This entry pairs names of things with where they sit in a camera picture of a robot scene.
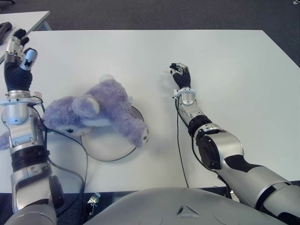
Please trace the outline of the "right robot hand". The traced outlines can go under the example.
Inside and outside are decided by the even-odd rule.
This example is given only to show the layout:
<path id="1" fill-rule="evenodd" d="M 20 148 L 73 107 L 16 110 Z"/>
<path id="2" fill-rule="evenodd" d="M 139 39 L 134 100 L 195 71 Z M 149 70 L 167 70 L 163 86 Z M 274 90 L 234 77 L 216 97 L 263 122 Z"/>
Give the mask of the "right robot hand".
<path id="1" fill-rule="evenodd" d="M 172 63 L 170 65 L 170 74 L 180 89 L 191 88 L 191 76 L 186 65 L 182 63 Z"/>

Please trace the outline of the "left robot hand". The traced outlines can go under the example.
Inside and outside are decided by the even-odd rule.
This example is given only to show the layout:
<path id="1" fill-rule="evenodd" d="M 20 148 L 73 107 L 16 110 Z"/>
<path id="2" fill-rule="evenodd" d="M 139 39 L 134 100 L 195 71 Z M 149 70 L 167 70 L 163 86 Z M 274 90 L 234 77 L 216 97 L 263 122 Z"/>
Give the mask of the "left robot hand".
<path id="1" fill-rule="evenodd" d="M 17 30 L 10 38 L 4 60 L 4 80 L 8 91 L 29 91 L 32 82 L 32 66 L 38 56 L 33 48 L 24 50 L 29 42 L 26 30 Z"/>

